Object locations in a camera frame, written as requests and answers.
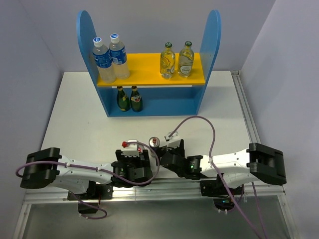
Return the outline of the blue Red Bull can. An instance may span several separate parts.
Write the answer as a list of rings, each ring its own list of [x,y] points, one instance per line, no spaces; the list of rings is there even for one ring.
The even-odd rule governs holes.
[[[154,151],[160,148],[160,139],[158,137],[151,137],[149,139],[149,147],[152,148]]]

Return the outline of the green perrier bottle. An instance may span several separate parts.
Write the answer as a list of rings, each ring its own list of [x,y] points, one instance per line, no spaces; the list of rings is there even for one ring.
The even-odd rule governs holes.
[[[143,110],[143,99],[138,92],[137,86],[132,86],[130,105],[131,109],[135,112],[140,112]]]
[[[121,111],[126,112],[130,109],[130,100],[122,86],[118,86],[117,90],[117,105]]]

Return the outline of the green Perrier bottle front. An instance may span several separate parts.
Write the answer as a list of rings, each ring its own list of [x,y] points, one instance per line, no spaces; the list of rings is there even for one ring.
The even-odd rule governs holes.
[[[117,90],[117,105],[121,111],[126,112],[130,109],[130,100],[122,86],[118,86]]]

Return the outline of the clear Chang soda bottle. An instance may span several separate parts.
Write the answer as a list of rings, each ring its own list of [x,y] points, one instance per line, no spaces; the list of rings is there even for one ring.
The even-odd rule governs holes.
[[[194,62],[194,52],[191,47],[191,41],[186,41],[184,47],[181,49],[179,53],[178,74],[181,77],[188,77],[191,73]]]
[[[160,54],[160,74],[165,79],[170,79],[175,70],[175,53],[172,50],[172,43],[167,42],[165,49]]]

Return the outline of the silver Red Bull can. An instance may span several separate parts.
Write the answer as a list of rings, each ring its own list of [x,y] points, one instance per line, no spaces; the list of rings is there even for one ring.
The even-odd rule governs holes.
[[[142,160],[149,160],[149,151],[144,146],[138,146],[138,152]]]

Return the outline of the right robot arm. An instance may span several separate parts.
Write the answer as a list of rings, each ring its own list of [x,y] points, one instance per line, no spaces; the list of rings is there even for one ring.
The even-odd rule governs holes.
[[[216,155],[185,156],[184,141],[182,139],[156,150],[160,165],[178,177],[200,180],[212,178],[222,174],[216,181],[216,190],[227,194],[242,184],[262,181],[270,185],[284,185],[287,183],[282,151],[259,143],[249,144],[248,149],[238,152]]]

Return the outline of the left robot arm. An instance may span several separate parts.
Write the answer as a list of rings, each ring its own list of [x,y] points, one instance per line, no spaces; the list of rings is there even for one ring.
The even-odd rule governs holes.
[[[60,149],[51,147],[31,153],[21,167],[20,187],[41,189],[54,186],[66,189],[86,199],[95,197],[96,183],[117,188],[145,186],[157,175],[151,170],[149,153],[133,150],[116,150],[112,163],[90,163],[70,159],[60,154]]]

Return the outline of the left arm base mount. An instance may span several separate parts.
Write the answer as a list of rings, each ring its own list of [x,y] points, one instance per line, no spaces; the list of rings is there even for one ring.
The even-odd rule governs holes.
[[[95,214],[98,212],[97,209],[92,207],[100,207],[101,200],[109,200],[112,198],[113,186],[112,185],[102,185],[96,182],[89,181],[88,189],[84,194],[76,195],[82,201],[85,200],[97,200],[97,203],[88,203],[89,206],[83,205],[78,202],[78,212],[84,214]]]

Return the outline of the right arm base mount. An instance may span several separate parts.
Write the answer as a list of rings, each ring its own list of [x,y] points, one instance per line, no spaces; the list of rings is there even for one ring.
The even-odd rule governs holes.
[[[229,196],[220,178],[201,180],[200,191],[203,197],[213,199],[214,207],[218,213],[229,213],[235,210],[234,200]]]

